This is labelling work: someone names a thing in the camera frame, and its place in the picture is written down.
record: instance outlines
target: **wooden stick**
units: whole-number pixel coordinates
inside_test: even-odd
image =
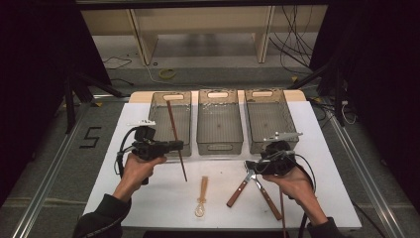
[[[175,121],[173,120],[172,107],[170,106],[170,101],[167,100],[166,105],[167,105],[167,110],[169,111],[170,123],[172,124],[173,136],[175,137],[175,141],[177,141],[178,135],[176,133]],[[182,160],[182,155],[181,155],[180,150],[178,150],[178,154],[179,154],[179,159],[181,160],[181,166],[182,166],[182,171],[184,173],[185,181],[187,181],[185,167],[183,165],[183,160]]]

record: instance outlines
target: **metal rail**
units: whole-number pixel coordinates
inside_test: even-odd
[[[90,107],[90,103],[82,103],[79,111],[77,113],[76,122],[72,130],[65,135],[64,140],[62,141],[55,157],[50,165],[49,170],[44,176],[43,181],[41,182],[40,187],[35,193],[34,197],[31,200],[31,203],[28,205],[25,213],[22,215],[20,221],[18,222],[13,237],[28,237],[34,223],[40,214],[41,208],[43,207],[44,201],[49,194],[55,178],[58,175],[59,169],[68,153],[70,145],[74,139],[74,136],[77,134],[77,131],[80,126],[80,122],[87,113]]]
[[[349,156],[350,161],[352,162],[353,167],[355,168],[356,173],[358,174],[359,179],[361,180],[362,185],[364,186],[367,196],[369,197],[374,209],[377,212],[383,226],[386,229],[389,237],[392,238],[403,238],[405,237],[401,226],[399,225],[395,214],[392,209],[389,207],[385,197],[381,194],[379,188],[373,180],[370,172],[368,171],[367,166],[364,163],[361,155],[353,144],[352,139],[347,133],[346,128],[342,127],[336,118],[332,118],[332,124],[334,130],[340,138],[340,141],[343,144],[344,149]]]

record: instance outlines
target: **wooden tool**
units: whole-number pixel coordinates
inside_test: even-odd
[[[178,140],[178,135],[176,133],[175,121],[173,120],[172,107],[170,106],[170,101],[167,100],[166,105],[167,105],[167,110],[169,111],[170,123],[172,124],[173,136],[175,137],[175,141],[177,141]],[[181,166],[182,166],[182,171],[184,173],[185,181],[187,181],[181,151],[178,151],[178,154],[179,154],[179,159],[181,161]]]
[[[203,177],[201,179],[201,191],[200,191],[200,197],[198,197],[198,205],[195,208],[195,215],[198,217],[201,217],[204,215],[205,209],[204,209],[204,202],[206,202],[206,190],[207,190],[207,182],[209,178]]]

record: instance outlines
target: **black curtain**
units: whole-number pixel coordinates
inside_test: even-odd
[[[64,81],[71,71],[83,72],[105,84],[110,84],[110,79],[75,8],[43,8],[29,0],[2,1],[0,36],[3,204],[27,162],[33,159],[63,100]]]

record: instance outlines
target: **tray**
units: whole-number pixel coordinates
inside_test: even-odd
[[[156,129],[154,140],[156,141],[174,141],[175,137],[170,123],[169,111],[166,102],[170,101],[173,120],[175,123],[178,140],[184,142],[181,155],[183,157],[191,156],[191,92],[155,92],[152,97],[149,120],[157,124],[152,126]],[[177,157],[178,152],[170,152],[170,157]]]
[[[200,155],[240,155],[244,135],[238,91],[202,89],[198,97],[197,146]]]
[[[281,88],[245,90],[246,119],[250,153],[263,151],[264,138],[278,133],[295,133],[284,91]],[[294,149],[299,138],[285,140]]]

